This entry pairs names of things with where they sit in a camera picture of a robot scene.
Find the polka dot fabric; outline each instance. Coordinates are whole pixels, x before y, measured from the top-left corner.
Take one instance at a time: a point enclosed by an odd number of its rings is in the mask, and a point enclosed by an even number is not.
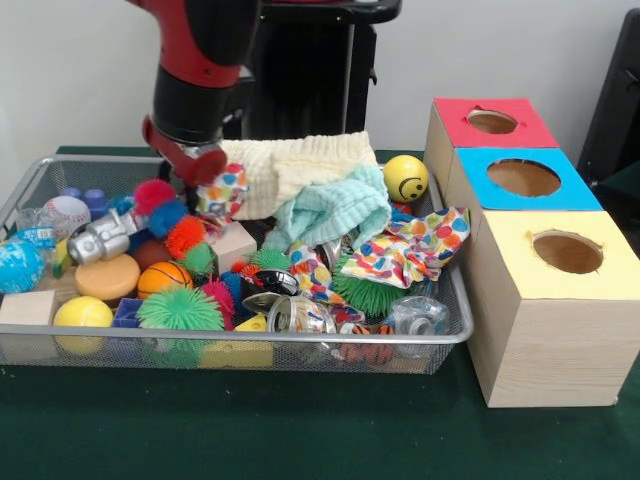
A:
[[[438,280],[468,236],[469,211],[464,208],[392,220],[385,232],[353,254],[342,273],[398,288],[409,288],[425,277]]]

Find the baseball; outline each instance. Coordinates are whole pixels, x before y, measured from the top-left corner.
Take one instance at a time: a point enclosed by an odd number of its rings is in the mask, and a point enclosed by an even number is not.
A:
[[[57,220],[54,225],[56,238],[70,236],[78,227],[91,220],[89,207],[74,197],[54,197],[44,204],[44,208]]]

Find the yellow ball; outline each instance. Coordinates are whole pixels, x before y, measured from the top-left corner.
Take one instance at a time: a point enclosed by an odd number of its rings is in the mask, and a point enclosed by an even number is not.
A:
[[[62,305],[53,324],[56,327],[110,327],[113,313],[103,301],[93,297],[77,297]],[[92,355],[105,344],[103,337],[56,336],[56,342],[73,355]]]
[[[427,167],[411,155],[393,157],[384,166],[383,173],[389,197],[396,202],[413,202],[420,198],[429,186]]]

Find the blue ball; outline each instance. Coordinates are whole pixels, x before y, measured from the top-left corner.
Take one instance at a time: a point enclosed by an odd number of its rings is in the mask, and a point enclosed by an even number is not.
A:
[[[44,259],[38,248],[22,240],[0,245],[0,293],[33,289],[44,275]]]

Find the yellow smiley face ball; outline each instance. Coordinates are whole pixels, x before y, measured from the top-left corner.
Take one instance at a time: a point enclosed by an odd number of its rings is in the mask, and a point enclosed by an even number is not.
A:
[[[427,167],[411,155],[398,155],[387,162],[382,171],[384,183],[391,200],[410,203],[427,191],[429,172]]]

